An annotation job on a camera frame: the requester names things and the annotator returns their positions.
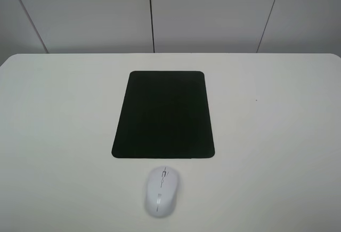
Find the black rectangular mouse pad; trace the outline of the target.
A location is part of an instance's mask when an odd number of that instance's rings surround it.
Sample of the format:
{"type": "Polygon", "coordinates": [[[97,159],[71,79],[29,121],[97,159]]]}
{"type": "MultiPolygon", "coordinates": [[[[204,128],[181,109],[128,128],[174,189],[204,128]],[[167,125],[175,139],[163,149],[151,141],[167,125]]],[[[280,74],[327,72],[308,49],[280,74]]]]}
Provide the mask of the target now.
{"type": "Polygon", "coordinates": [[[204,73],[131,72],[111,153],[115,158],[213,157],[204,73]]]}

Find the white wireless computer mouse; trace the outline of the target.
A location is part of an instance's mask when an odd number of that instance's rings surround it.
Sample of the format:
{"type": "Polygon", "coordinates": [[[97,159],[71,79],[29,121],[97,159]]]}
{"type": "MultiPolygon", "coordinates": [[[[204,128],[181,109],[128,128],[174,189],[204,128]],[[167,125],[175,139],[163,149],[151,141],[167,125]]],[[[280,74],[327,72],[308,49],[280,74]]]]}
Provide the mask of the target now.
{"type": "Polygon", "coordinates": [[[147,178],[145,208],[155,218],[171,215],[176,206],[180,176],[169,166],[153,169],[147,178]]]}

